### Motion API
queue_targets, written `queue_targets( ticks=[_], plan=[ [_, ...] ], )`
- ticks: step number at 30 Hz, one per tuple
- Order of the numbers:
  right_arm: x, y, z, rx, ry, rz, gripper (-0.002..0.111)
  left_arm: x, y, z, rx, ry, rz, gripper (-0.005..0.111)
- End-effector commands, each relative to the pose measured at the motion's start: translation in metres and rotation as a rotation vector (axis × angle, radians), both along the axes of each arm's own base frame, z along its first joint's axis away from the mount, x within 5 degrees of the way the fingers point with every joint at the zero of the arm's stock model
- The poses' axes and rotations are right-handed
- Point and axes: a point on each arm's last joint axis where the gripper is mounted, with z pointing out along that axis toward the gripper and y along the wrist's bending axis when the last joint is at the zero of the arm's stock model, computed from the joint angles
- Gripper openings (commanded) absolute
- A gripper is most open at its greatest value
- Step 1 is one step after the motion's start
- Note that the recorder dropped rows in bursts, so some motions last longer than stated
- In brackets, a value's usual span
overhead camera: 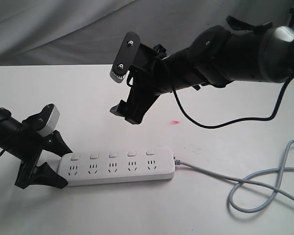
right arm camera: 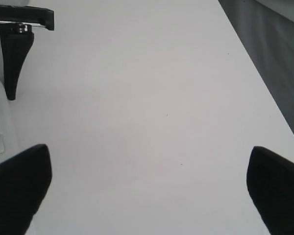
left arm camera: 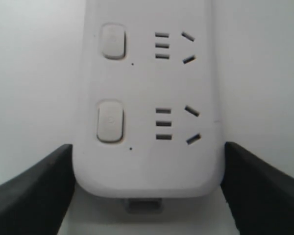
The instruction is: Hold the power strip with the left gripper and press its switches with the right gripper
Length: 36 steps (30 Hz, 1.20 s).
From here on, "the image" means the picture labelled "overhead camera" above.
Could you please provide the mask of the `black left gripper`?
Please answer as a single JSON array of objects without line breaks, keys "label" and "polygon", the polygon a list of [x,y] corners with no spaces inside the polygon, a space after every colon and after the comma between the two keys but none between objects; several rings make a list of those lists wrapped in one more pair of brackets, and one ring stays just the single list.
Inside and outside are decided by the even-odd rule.
[{"label": "black left gripper", "polygon": [[49,145],[49,152],[59,157],[72,153],[72,150],[66,145],[57,130],[46,137],[41,137],[37,133],[39,113],[24,119],[21,126],[9,139],[12,142],[9,152],[21,160],[15,185],[22,189],[30,185],[62,189],[68,185],[68,181],[58,175],[48,163],[37,166],[37,162],[47,145]]}]

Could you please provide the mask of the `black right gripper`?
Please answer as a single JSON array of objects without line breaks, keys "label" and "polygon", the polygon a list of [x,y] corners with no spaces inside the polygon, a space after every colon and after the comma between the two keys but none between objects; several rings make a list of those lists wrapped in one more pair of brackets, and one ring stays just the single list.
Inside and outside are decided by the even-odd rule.
[{"label": "black right gripper", "polygon": [[158,98],[155,94],[154,69],[156,60],[163,59],[167,50],[161,44],[148,47],[144,44],[127,43],[126,48],[136,48],[126,79],[130,93],[127,101],[121,100],[110,108],[110,113],[123,117],[130,124],[141,124],[145,113]]}]

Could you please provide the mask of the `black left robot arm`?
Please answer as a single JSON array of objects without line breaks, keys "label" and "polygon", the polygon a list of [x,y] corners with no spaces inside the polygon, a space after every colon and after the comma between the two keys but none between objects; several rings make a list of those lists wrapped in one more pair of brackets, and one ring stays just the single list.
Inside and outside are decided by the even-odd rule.
[{"label": "black left robot arm", "polygon": [[41,112],[22,122],[0,107],[0,157],[8,152],[21,161],[15,186],[25,189],[30,185],[44,185],[62,189],[68,185],[48,163],[37,165],[43,151],[59,157],[72,152],[56,130],[59,117],[54,104],[46,105]]}]

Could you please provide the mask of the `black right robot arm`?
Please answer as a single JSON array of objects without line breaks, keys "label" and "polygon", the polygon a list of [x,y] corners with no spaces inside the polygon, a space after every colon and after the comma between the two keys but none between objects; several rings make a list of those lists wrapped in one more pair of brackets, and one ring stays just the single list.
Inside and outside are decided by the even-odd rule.
[{"label": "black right robot arm", "polygon": [[111,78],[130,87],[127,100],[111,113],[140,124],[157,98],[166,93],[203,86],[224,88],[234,81],[281,83],[272,114],[275,118],[284,92],[294,79],[294,30],[272,22],[250,25],[228,16],[230,29],[221,25],[202,32],[192,44],[172,55],[157,45],[148,47],[128,32],[110,71]]}]

